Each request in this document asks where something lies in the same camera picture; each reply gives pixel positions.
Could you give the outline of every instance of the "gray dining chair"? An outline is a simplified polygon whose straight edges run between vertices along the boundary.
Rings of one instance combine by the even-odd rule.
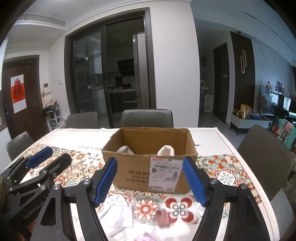
[[[6,144],[6,150],[10,160],[13,161],[16,159],[24,150],[33,144],[33,139],[26,131],[19,134],[17,137]]]
[[[269,200],[284,186],[293,171],[291,151],[271,132],[254,125],[237,151],[248,164]]]
[[[121,116],[122,127],[174,127],[173,114],[164,109],[131,109]]]
[[[98,129],[98,113],[94,111],[69,115],[66,122],[66,128]]]

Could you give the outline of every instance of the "cardboard box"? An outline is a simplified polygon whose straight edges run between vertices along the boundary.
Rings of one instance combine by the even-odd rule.
[[[116,153],[124,145],[128,146],[134,155]],[[157,152],[164,145],[171,145],[175,149],[175,156],[156,158]],[[117,187],[136,191],[175,194],[187,193],[190,190],[182,170],[182,161],[186,156],[191,156],[193,160],[196,160],[197,152],[188,129],[124,127],[110,138],[102,152],[105,161],[110,157],[115,157],[118,161],[118,171],[113,181]],[[158,169],[155,171],[155,168],[153,168],[155,163],[171,165],[171,169],[174,168],[172,165],[178,166],[177,180],[176,177],[172,178],[175,182],[167,182],[169,178],[165,180],[165,183],[169,186],[172,185],[172,188],[167,188],[164,191],[156,190],[156,187],[151,186],[152,181],[155,181],[154,175],[160,173]]]

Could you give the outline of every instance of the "shipping label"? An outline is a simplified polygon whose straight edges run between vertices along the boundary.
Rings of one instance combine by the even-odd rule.
[[[182,160],[151,157],[149,189],[173,192],[182,170],[182,163]]]

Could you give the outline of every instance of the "red fu character poster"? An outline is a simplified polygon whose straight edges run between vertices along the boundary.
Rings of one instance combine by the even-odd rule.
[[[25,96],[25,86],[24,86],[24,75],[18,75],[10,78],[11,82],[11,99],[13,104],[13,111],[17,113],[25,108],[26,96]]]

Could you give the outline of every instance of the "coiled pink cord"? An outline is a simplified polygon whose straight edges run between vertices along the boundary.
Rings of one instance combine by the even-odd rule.
[[[159,209],[156,211],[156,223],[159,227],[169,227],[170,219],[168,212],[165,209]]]

